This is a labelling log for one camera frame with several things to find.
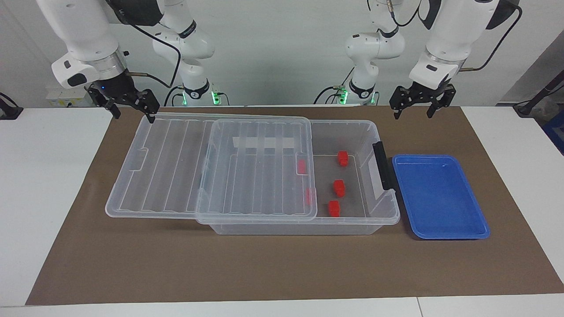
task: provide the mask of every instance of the electrical outlet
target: electrical outlet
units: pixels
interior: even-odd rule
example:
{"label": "electrical outlet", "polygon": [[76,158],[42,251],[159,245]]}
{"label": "electrical outlet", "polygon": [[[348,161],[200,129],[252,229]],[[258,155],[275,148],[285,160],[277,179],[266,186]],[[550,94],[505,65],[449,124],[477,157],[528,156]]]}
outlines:
{"label": "electrical outlet", "polygon": [[46,99],[53,107],[94,107],[90,95],[82,87],[51,90]]}

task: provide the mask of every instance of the black cable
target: black cable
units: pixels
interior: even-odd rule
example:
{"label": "black cable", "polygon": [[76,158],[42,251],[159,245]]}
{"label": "black cable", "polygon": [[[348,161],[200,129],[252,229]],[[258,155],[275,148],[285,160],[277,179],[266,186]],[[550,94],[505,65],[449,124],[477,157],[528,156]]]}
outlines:
{"label": "black cable", "polygon": [[[345,80],[343,80],[343,82],[341,83],[341,86],[343,86],[345,84],[345,82],[347,82],[347,79],[349,79],[349,77],[351,76],[351,74],[354,71],[354,67],[351,68],[351,71],[347,74],[347,77],[345,77]],[[333,97],[333,100],[331,100],[331,104],[333,104],[335,102],[335,96]]]}
{"label": "black cable", "polygon": [[171,49],[173,49],[173,50],[176,51],[176,53],[177,53],[177,55],[178,55],[178,60],[177,60],[176,67],[174,67],[173,77],[172,77],[172,79],[170,80],[170,84],[169,84],[169,85],[165,84],[164,81],[158,79],[157,77],[155,77],[155,76],[153,76],[153,75],[147,74],[147,77],[152,78],[152,79],[154,79],[154,80],[156,80],[156,81],[162,83],[162,84],[165,85],[167,88],[171,88],[171,87],[173,86],[173,84],[174,84],[174,80],[176,79],[176,75],[177,75],[177,73],[178,73],[178,68],[180,67],[180,60],[182,59],[182,54],[180,54],[180,51],[179,51],[176,47],[174,47],[173,45],[168,44],[167,42],[165,42],[165,41],[163,41],[163,40],[161,40],[161,39],[158,39],[157,37],[155,37],[155,36],[149,34],[149,33],[146,32],[145,30],[143,30],[142,28],[138,27],[137,25],[131,24],[131,23],[130,23],[129,25],[131,25],[131,26],[132,26],[134,29],[136,29],[137,31],[139,31],[139,32],[145,34],[146,36],[148,36],[148,37],[154,39],[155,41],[157,41],[157,42],[159,42],[159,43],[161,43],[161,44],[163,44],[163,45],[166,45],[166,46],[168,46],[168,47],[170,47]]}
{"label": "black cable", "polygon": [[12,98],[8,97],[6,94],[0,93],[0,96],[4,97],[6,100],[8,100],[12,104],[14,104],[16,107],[18,107],[17,103],[15,101],[13,101]]}
{"label": "black cable", "polygon": [[333,94],[330,95],[329,97],[327,97],[327,100],[325,100],[325,104],[327,104],[329,102],[329,98],[333,97],[333,101],[331,101],[331,104],[333,104],[333,102],[335,101],[335,97],[339,97],[339,94]]}
{"label": "black cable", "polygon": [[378,99],[376,99],[376,105],[378,105],[378,102],[380,101],[380,92],[379,91],[375,91],[375,94],[378,94]]}
{"label": "black cable", "polygon": [[148,78],[151,78],[151,79],[153,79],[153,80],[158,81],[161,85],[163,85],[163,86],[165,86],[165,87],[167,87],[167,88],[170,88],[169,85],[167,85],[164,81],[160,80],[159,78],[157,78],[157,77],[155,77],[155,76],[153,76],[153,75],[151,75],[151,74],[148,74],[148,73],[138,73],[138,72],[128,72],[128,74],[129,74],[130,76],[133,76],[133,77],[148,77]]}
{"label": "black cable", "polygon": [[496,47],[493,49],[492,53],[490,54],[490,57],[488,57],[486,62],[478,68],[463,68],[463,69],[460,70],[460,72],[476,72],[476,71],[481,71],[484,67],[486,67],[486,65],[490,62],[490,60],[495,55],[495,52],[497,51],[497,49],[499,49],[499,47],[503,43],[503,40],[505,40],[507,35],[511,32],[511,30],[513,30],[513,27],[515,27],[515,25],[519,22],[519,20],[521,19],[521,16],[523,15],[523,9],[521,9],[521,7],[515,6],[515,8],[519,12],[519,14],[517,15],[517,18],[515,19],[515,21],[513,21],[513,24],[509,27],[509,29],[507,29],[507,31],[505,31],[505,34],[503,34],[503,36],[501,37],[501,39],[497,43]]}
{"label": "black cable", "polygon": [[[564,85],[562,85],[562,86],[560,86],[560,87],[554,89],[553,91],[549,92],[545,97],[543,97],[543,99],[546,98],[546,97],[548,97],[548,96],[550,96],[550,95],[552,95],[552,94],[555,94],[558,90],[560,90],[560,89],[562,89],[562,88],[564,88]],[[528,103],[528,102],[530,102],[531,100],[532,100],[532,99],[525,100],[524,102],[519,102],[519,103],[513,104],[513,107],[515,107],[516,105],[523,104],[523,103]]]}
{"label": "black cable", "polygon": [[419,10],[417,10],[417,17],[419,18],[419,21],[421,21],[421,22],[424,21],[424,19],[421,17],[421,11],[419,11]]}
{"label": "black cable", "polygon": [[402,27],[406,27],[407,25],[409,25],[409,23],[411,23],[411,21],[413,21],[413,19],[415,18],[416,15],[419,14],[419,8],[421,7],[421,2],[423,0],[419,1],[419,5],[417,5],[417,9],[415,9],[415,12],[413,13],[413,15],[411,16],[411,18],[409,19],[409,21],[407,21],[405,24],[400,24],[398,23],[398,21],[395,19],[395,13],[390,12],[391,18],[394,21],[395,25],[399,26],[400,28]]}
{"label": "black cable", "polygon": [[231,105],[231,103],[229,103],[229,96],[226,93],[217,93],[218,96],[225,96],[225,98],[227,99],[227,105]]}
{"label": "black cable", "polygon": [[327,88],[325,88],[324,90],[322,90],[319,95],[315,98],[314,104],[317,104],[317,101],[319,100],[319,98],[321,98],[321,95],[323,95],[326,91],[334,89],[333,86],[329,86]]}
{"label": "black cable", "polygon": [[173,107],[174,107],[174,98],[175,98],[175,97],[178,97],[178,96],[181,96],[182,98],[184,98],[184,95],[183,95],[183,94],[176,94],[176,95],[174,95],[174,96],[173,96],[173,99],[170,101],[170,103],[172,104]]}
{"label": "black cable", "polygon": [[176,89],[182,89],[182,86],[172,87],[172,88],[169,90],[169,93],[166,94],[165,103],[162,104],[163,107],[166,107],[166,103],[169,101],[170,95],[172,95],[173,91],[175,91]]}

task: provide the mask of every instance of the cable connector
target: cable connector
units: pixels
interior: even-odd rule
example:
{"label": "cable connector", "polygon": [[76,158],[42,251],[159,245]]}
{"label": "cable connector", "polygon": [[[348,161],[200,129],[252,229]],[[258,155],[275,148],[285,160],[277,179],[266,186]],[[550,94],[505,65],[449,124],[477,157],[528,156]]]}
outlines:
{"label": "cable connector", "polygon": [[390,14],[394,16],[394,5],[392,4],[391,0],[386,0],[386,4],[388,6],[388,11],[390,11]]}
{"label": "cable connector", "polygon": [[231,103],[229,102],[229,96],[226,93],[216,93],[217,96],[225,96],[225,99],[227,99],[227,105],[231,105]]}
{"label": "cable connector", "polygon": [[219,93],[211,90],[211,98],[213,100],[213,105],[219,105],[221,104],[221,97],[219,97]]}
{"label": "cable connector", "polygon": [[336,95],[339,97],[338,102],[340,104],[346,104],[347,98],[349,97],[349,92],[346,90],[344,86],[339,86],[336,90],[338,91],[336,93]]}

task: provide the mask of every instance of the white wall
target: white wall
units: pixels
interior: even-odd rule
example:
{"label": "white wall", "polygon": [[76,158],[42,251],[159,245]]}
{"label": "white wall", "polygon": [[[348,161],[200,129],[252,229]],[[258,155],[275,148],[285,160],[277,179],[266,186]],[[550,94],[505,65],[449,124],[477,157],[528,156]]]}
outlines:
{"label": "white wall", "polygon": [[[35,1],[0,1],[6,3],[49,61],[65,53],[62,41],[49,28]],[[189,0],[188,3],[198,26],[217,44],[215,55],[204,60],[204,66],[210,79],[229,94],[233,104],[313,102],[321,89],[341,83],[352,67],[344,52],[345,39],[354,33],[373,31],[366,2],[362,0]],[[416,0],[406,0],[397,14],[398,20],[406,21],[416,5]],[[453,103],[496,104],[564,29],[561,18],[564,1],[523,0],[521,6],[525,11],[523,19],[490,65],[480,72],[460,74],[453,80],[458,91]],[[514,18],[486,31],[466,66],[481,65]],[[165,81],[170,78],[173,66],[153,53],[150,39],[126,25],[113,25],[111,30],[122,49],[131,52],[127,58],[131,71],[150,72]],[[158,30],[159,27],[151,28],[152,32]],[[408,41],[405,54],[378,63],[377,90],[382,92],[381,104],[387,103],[397,85],[411,84],[407,76],[429,35],[418,21],[403,28],[402,33]],[[44,82],[52,80],[33,73],[36,67],[21,71],[18,80],[26,82],[31,76]],[[42,67],[42,72],[50,72],[47,65]],[[141,89],[153,89],[163,100],[166,88],[147,78],[136,82]],[[7,92],[19,98],[27,97],[20,88]]]}
{"label": "white wall", "polygon": [[19,106],[47,107],[46,86],[59,85],[51,62],[0,1],[0,91]]}
{"label": "white wall", "polygon": [[[531,99],[563,70],[564,32],[560,33],[538,60],[505,94],[503,101],[518,102]],[[564,89],[552,95],[551,98],[557,102],[564,102]]]}

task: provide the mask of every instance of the box handle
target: box handle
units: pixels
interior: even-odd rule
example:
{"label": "box handle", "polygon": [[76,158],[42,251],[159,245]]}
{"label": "box handle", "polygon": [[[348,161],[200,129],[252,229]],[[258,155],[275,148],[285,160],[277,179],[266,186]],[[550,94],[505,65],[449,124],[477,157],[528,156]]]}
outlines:
{"label": "box handle", "polygon": [[387,191],[392,189],[390,169],[387,164],[386,151],[384,151],[384,144],[378,141],[372,144],[374,149],[374,156],[376,158],[376,165],[378,165],[378,172],[380,172],[380,180],[382,181],[382,188]]}

